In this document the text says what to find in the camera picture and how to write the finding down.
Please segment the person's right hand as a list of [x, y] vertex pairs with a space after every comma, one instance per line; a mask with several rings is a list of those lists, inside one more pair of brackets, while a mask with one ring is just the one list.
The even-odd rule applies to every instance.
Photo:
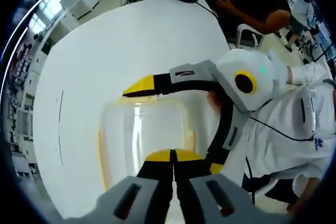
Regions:
[[220, 114], [221, 108], [223, 106], [223, 99], [217, 91], [210, 91], [207, 95], [207, 100], [212, 109]]

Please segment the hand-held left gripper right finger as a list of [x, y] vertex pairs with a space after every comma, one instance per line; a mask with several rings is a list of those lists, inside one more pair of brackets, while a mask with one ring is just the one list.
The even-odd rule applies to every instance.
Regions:
[[250, 196], [224, 175], [212, 173], [200, 155], [176, 148], [172, 162], [186, 223], [261, 223]]

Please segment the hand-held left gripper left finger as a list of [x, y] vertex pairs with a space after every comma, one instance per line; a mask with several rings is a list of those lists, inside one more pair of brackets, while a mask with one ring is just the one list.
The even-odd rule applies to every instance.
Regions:
[[165, 223], [173, 194], [171, 149], [150, 154], [136, 176], [128, 176], [97, 202], [100, 223]]

